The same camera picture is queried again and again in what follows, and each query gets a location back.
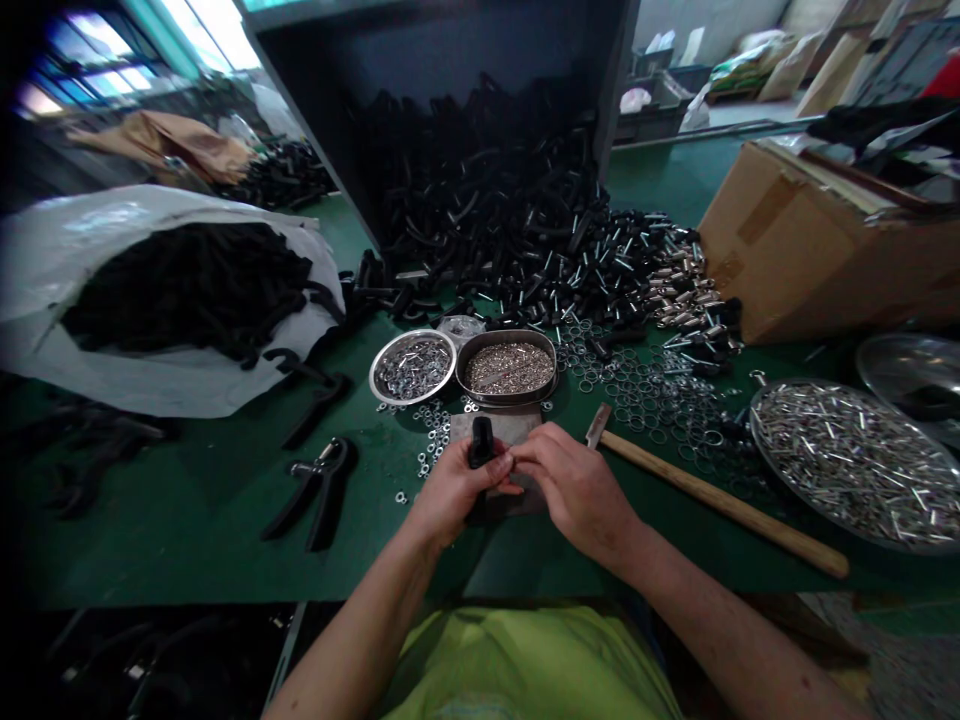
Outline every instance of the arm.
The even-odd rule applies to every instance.
[[[867,717],[783,633],[641,522],[596,450],[547,423],[511,453],[543,488],[557,528],[647,599],[741,718]]]
[[[513,458],[497,442],[499,456],[477,470],[467,464],[469,440],[444,451],[407,519],[290,673],[266,720],[367,715],[393,675],[437,559],[463,529],[477,495],[495,486],[523,492],[510,482]]]

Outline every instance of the person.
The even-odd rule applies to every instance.
[[[643,523],[596,450],[554,423],[521,445],[497,441],[497,457],[477,470],[469,447],[443,453],[268,720],[682,717],[650,646],[589,607],[459,608],[409,632],[478,494],[522,492],[511,471],[537,481],[560,532],[646,599],[739,717],[867,717],[785,635]]]

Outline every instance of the green workbench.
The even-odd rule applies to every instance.
[[[695,226],[740,142],[728,137],[615,152],[607,183],[613,202],[664,210]],[[306,214],[320,219],[338,265],[355,268],[368,242],[346,202],[328,198]],[[396,492],[412,497],[422,484],[416,455],[428,442],[425,428],[411,413],[378,413],[366,384],[374,354],[406,329],[380,313],[333,349],[315,353],[320,367],[346,374],[353,388],[299,451],[278,448],[307,404],[309,382],[281,384],[226,419],[185,421],[178,442],[111,469],[97,504],[76,521],[59,522],[42,507],[55,458],[21,466],[13,482],[28,591],[43,609],[345,598],[409,511],[409,505],[394,501]],[[842,353],[823,353],[803,365],[811,347],[748,348],[736,360],[733,377],[718,383],[742,390],[728,398],[728,407],[737,410],[747,402],[752,392],[747,373],[755,368],[771,378],[843,376]],[[643,348],[639,351],[645,357]],[[548,419],[583,437],[605,396],[601,386],[581,394],[572,381],[562,376]],[[8,398],[15,415],[24,422],[41,415],[46,391],[40,383],[22,384]],[[448,410],[462,411],[459,397],[451,389]],[[685,467],[672,439],[655,445],[612,418],[609,429]],[[260,530],[293,489],[294,480],[284,472],[288,463],[315,457],[333,435],[349,437],[359,450],[333,547],[320,554],[303,551],[308,518],[285,537],[260,542]],[[608,453],[608,460],[640,516],[735,590],[956,588],[960,559],[881,550],[823,521],[791,519],[848,554],[853,570],[846,582],[837,582],[620,458]],[[615,589],[615,581],[580,555],[548,516],[538,515],[466,531],[444,554],[430,592],[490,598],[591,596]]]

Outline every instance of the cardboard box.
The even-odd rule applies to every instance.
[[[784,149],[748,142],[700,223],[707,273],[743,301],[743,339],[960,320],[960,219],[919,220]]]

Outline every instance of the round metal tray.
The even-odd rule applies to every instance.
[[[898,552],[907,553],[910,555],[930,555],[930,556],[942,556],[942,555],[956,555],[960,553],[960,540],[948,543],[944,542],[939,545],[929,545],[929,546],[912,546],[906,545],[904,543],[898,543],[893,540],[887,540],[886,538],[878,537],[876,535],[868,535],[867,533],[853,527],[852,525],[847,524],[839,518],[835,518],[828,513],[823,512],[820,507],[814,503],[799,487],[797,487],[793,482],[791,482],[787,477],[780,472],[780,469],[777,467],[776,462],[774,462],[772,456],[770,455],[767,446],[764,444],[762,438],[760,437],[760,431],[756,427],[756,423],[752,421],[753,411],[760,403],[760,401],[773,390],[779,389],[784,385],[799,385],[805,383],[815,383],[817,385],[829,384],[836,387],[842,387],[847,392],[850,392],[854,395],[859,395],[860,397],[867,398],[874,402],[879,402],[877,398],[868,393],[852,388],[849,385],[844,385],[843,383],[835,383],[824,380],[823,378],[787,378],[786,380],[772,380],[769,381],[766,385],[761,387],[757,392],[754,393],[753,398],[750,400],[750,432],[753,436],[753,443],[756,446],[757,450],[760,451],[760,455],[763,457],[764,461],[767,464],[767,467],[770,469],[770,478],[776,478],[777,487],[781,494],[786,493],[791,498],[796,498],[800,500],[804,505],[813,510],[820,517],[829,520],[831,523],[836,525],[839,528],[856,535],[862,540],[866,540],[869,543],[874,545],[879,545],[880,547],[888,548],[890,550],[897,550]],[[957,463],[956,458],[950,454],[950,452],[936,440],[933,440],[927,436],[923,430],[917,427],[916,423],[910,422],[909,418],[904,415],[903,422],[905,425],[913,427],[918,433],[920,433],[931,445],[933,445],[937,450],[939,450],[943,456],[947,459],[948,464],[953,469],[954,473],[960,477],[960,464]]]
[[[922,387],[960,387],[960,343],[919,333],[875,335],[857,348],[857,372],[870,391],[897,412]],[[954,419],[913,423],[927,435],[960,450],[960,423]]]
[[[443,376],[443,380],[439,385],[434,387],[429,392],[421,395],[420,397],[413,398],[412,400],[397,400],[394,397],[391,397],[385,392],[384,389],[381,389],[377,385],[376,381],[376,371],[380,366],[380,362],[383,360],[384,356],[389,353],[392,353],[396,350],[399,350],[403,347],[407,347],[417,342],[418,340],[425,340],[427,338],[434,338],[440,340],[444,345],[447,346],[447,349],[450,351],[450,367],[447,369],[446,374]],[[453,344],[453,340],[444,335],[442,332],[437,330],[411,330],[410,332],[405,332],[403,335],[395,337],[393,340],[384,345],[380,352],[377,353],[377,356],[373,359],[373,363],[370,365],[370,373],[368,375],[368,381],[370,383],[370,392],[373,393],[374,397],[377,398],[380,402],[384,402],[387,405],[395,405],[397,407],[404,407],[407,405],[415,405],[416,403],[423,402],[424,400],[429,400],[434,395],[439,393],[448,382],[450,378],[453,377],[453,373],[457,368],[457,346]]]
[[[464,378],[467,372],[467,363],[480,350],[491,345],[502,345],[504,343],[525,342],[535,345],[545,351],[550,356],[553,363],[553,377],[535,390],[528,390],[522,393],[513,393],[510,395],[492,395],[486,393],[474,392],[467,388]],[[457,357],[457,382],[463,388],[467,397],[473,398],[483,407],[515,407],[517,405],[527,405],[529,403],[540,402],[550,397],[557,389],[557,352],[553,343],[543,333],[535,330],[492,330],[490,332],[476,335],[460,348],[460,355]]]

